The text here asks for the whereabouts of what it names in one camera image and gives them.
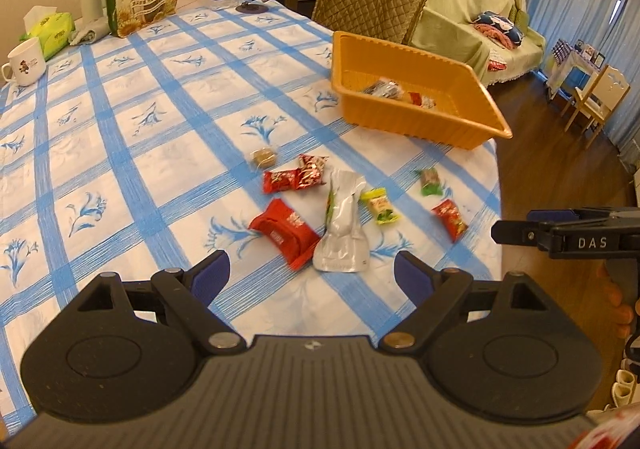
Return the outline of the person right hand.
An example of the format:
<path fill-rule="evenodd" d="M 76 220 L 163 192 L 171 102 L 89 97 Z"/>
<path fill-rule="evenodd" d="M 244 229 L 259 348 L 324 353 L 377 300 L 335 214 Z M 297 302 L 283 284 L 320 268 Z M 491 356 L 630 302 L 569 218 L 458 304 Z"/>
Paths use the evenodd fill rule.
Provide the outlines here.
<path fill-rule="evenodd" d="M 604 295 L 605 317 L 611 320 L 616 335 L 626 339 L 631 334 L 634 320 L 638 319 L 639 302 L 633 306 L 623 302 L 622 289 L 612 280 L 604 264 L 598 268 L 597 279 Z"/>

